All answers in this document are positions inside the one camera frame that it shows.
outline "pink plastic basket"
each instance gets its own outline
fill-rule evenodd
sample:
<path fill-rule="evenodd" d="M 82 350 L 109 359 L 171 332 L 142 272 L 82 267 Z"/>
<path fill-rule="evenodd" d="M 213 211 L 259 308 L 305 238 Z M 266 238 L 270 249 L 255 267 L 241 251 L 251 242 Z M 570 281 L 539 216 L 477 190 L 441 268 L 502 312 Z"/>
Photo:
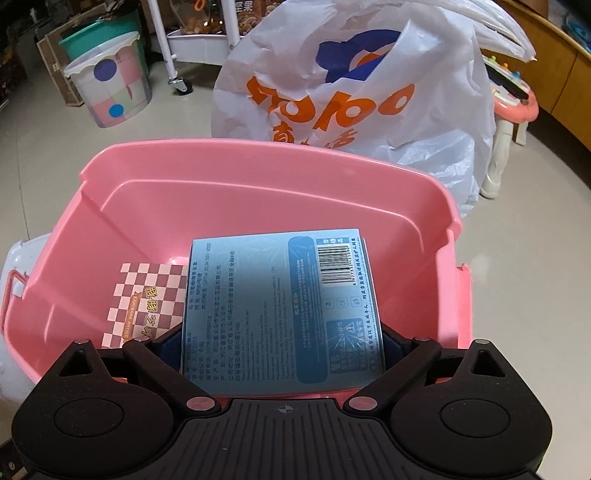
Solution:
<path fill-rule="evenodd" d="M 470 274 L 454 251 L 462 224 L 426 174 L 308 146 L 166 140 L 110 147 L 80 179 L 0 318 L 35 382 L 72 340 L 100 345 L 123 262 L 186 263 L 191 241 L 213 236 L 359 228 L 382 322 L 448 347 L 471 340 Z"/>

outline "pink checkered pattern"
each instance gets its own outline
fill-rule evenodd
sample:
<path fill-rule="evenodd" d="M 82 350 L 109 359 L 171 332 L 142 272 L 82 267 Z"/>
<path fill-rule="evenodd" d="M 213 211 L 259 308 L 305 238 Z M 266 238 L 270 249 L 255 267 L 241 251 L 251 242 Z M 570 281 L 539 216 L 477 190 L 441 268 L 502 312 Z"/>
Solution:
<path fill-rule="evenodd" d="M 186 265 L 124 263 L 107 316 L 103 348 L 140 335 L 157 338 L 183 321 Z"/>

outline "blue package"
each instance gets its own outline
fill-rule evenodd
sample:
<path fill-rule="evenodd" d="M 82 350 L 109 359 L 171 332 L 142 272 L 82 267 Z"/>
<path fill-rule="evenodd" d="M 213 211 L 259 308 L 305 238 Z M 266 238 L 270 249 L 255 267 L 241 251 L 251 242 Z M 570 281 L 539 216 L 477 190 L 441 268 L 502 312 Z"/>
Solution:
<path fill-rule="evenodd" d="M 359 388 L 384 371 L 357 229 L 194 240 L 183 373 L 212 395 Z"/>

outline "black robotic gripper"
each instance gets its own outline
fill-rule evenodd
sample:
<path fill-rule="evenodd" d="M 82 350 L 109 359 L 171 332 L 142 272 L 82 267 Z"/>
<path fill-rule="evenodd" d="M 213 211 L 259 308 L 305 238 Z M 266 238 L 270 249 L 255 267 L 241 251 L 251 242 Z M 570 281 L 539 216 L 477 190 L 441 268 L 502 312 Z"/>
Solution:
<path fill-rule="evenodd" d="M 491 342 L 446 349 L 382 328 L 387 370 L 342 406 L 221 404 L 161 359 L 179 328 L 121 349 L 76 340 L 18 410 L 2 480 L 22 466 L 30 480 L 538 478 L 550 419 Z"/>

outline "cart wheel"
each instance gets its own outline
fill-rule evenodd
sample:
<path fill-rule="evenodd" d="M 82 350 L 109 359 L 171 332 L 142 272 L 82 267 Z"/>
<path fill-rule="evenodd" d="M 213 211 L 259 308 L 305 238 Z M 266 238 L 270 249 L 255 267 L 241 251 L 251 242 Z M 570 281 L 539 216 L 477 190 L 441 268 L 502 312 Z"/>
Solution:
<path fill-rule="evenodd" d="M 193 84 L 184 79 L 176 83 L 174 87 L 177 89 L 178 95 L 188 95 L 193 91 Z"/>

